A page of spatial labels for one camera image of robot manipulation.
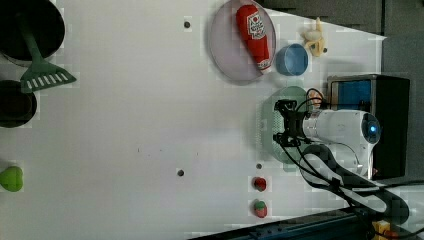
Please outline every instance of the white table surface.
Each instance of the white table surface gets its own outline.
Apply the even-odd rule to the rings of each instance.
[[[282,87],[379,73],[383,38],[323,23],[328,53],[303,76],[240,85],[207,48],[223,3],[56,1],[67,31],[52,61],[78,81],[38,92],[30,123],[0,129],[0,167],[21,166],[25,181],[19,193],[0,192],[0,239],[186,239],[345,206],[263,153],[257,118]],[[315,24],[268,13],[277,49]],[[1,58],[2,79],[24,71]],[[254,176],[268,180],[265,192],[252,189]],[[267,218],[249,210],[255,199]]]

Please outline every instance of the black pan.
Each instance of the black pan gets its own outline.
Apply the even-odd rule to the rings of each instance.
[[[0,127],[14,128],[29,122],[37,111],[34,93],[22,93],[18,81],[0,81]]]
[[[15,16],[25,13],[41,55],[48,58],[62,45],[65,24],[59,10],[49,0],[0,0],[0,52],[11,62],[29,66],[31,54]]]

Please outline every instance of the green plate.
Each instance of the green plate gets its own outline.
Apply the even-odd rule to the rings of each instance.
[[[273,135],[284,132],[284,118],[278,111],[274,111],[274,105],[278,100],[289,99],[296,100],[297,106],[306,100],[306,91],[297,86],[287,87],[275,92],[269,97],[262,106],[262,133],[261,141],[263,150],[271,154],[275,159],[283,163],[285,171],[296,171],[297,166],[289,159],[280,145],[273,140]],[[306,110],[306,104],[300,108],[300,111]],[[304,150],[308,144],[302,143],[301,150]],[[300,154],[295,147],[286,148],[287,152],[295,159],[300,159]]]

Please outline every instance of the blue cup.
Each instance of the blue cup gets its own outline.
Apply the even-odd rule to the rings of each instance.
[[[282,48],[276,56],[277,71],[286,76],[300,76],[308,68],[308,53],[300,44]]]

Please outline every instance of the black cable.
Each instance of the black cable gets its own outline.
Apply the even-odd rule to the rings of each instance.
[[[303,166],[301,166],[296,160],[294,160],[294,158],[288,153],[288,151],[286,150],[286,148],[282,145],[282,144],[280,144],[280,147],[284,150],[284,152],[287,154],[287,156],[289,157],[289,159],[296,165],[296,166],[298,166],[300,169],[302,169],[303,171],[305,171],[305,172],[307,172],[307,173],[309,173],[310,175],[312,175],[312,176],[314,176],[314,177],[317,177],[317,178],[319,178],[319,179],[321,179],[321,180],[324,180],[324,181],[328,181],[327,179],[325,179],[321,174],[319,174],[319,175],[316,175],[315,173],[313,173],[313,172],[311,172],[311,171],[309,171],[308,169],[306,169],[306,168],[304,168]]]
[[[317,97],[314,97],[314,98],[308,98],[308,99],[306,99],[305,101],[301,102],[299,106],[297,106],[297,108],[296,108],[296,112],[298,112],[298,111],[299,111],[299,109],[300,109],[300,107],[302,107],[305,103],[307,103],[308,101],[314,100],[314,99],[319,99],[319,100],[321,100],[321,101],[322,101],[322,99],[321,99],[321,98],[317,98]]]
[[[322,174],[320,174],[319,172],[317,172],[316,170],[315,170],[315,168],[313,168],[312,166],[311,166],[311,164],[309,163],[309,161],[308,160],[306,160],[306,158],[305,158],[305,155],[302,153],[302,150],[300,150],[300,148],[298,147],[298,146],[296,146],[296,148],[297,148],[297,151],[298,151],[298,153],[300,154],[300,156],[302,157],[302,159],[303,159],[303,161],[316,173],[316,174],[318,174],[318,175],[320,175],[321,177],[323,177],[322,176]],[[331,184],[331,181],[330,180],[328,180],[328,179],[323,179],[323,180],[325,180],[327,183],[329,183],[329,184]],[[348,189],[348,190],[350,190],[350,191],[352,191],[352,192],[355,192],[354,190],[353,190],[353,188],[360,188],[360,189],[370,189],[370,187],[363,187],[362,185],[355,185],[355,184],[343,184],[343,188],[345,188],[345,189]],[[376,191],[381,191],[381,187],[379,187],[379,186],[377,186],[377,188],[378,189],[373,189],[373,190],[369,190],[369,191],[367,191],[367,192],[376,192]]]
[[[297,148],[297,151],[299,152],[299,154],[300,154],[300,157],[303,159],[303,161],[306,163],[306,165],[308,165],[308,167],[310,168],[310,169],[312,169],[312,171],[317,175],[317,176],[321,176],[321,179],[322,180],[324,180],[324,181],[326,181],[328,184],[331,184],[330,183],[330,180],[328,180],[328,179],[326,179],[324,176],[322,176],[322,174],[321,173],[319,173],[314,167],[312,167],[312,165],[311,165],[311,163],[309,162],[309,161],[307,161],[306,160],[306,158],[305,158],[305,155],[303,155],[303,153],[302,153],[302,151],[300,150],[300,148],[299,148],[299,146],[296,146],[296,148]]]
[[[320,91],[318,91],[318,89],[316,89],[316,88],[309,88],[309,90],[306,91],[306,97],[309,97],[309,92],[311,92],[311,91],[317,92],[321,96],[321,98],[324,99],[324,95],[322,95],[322,93]]]

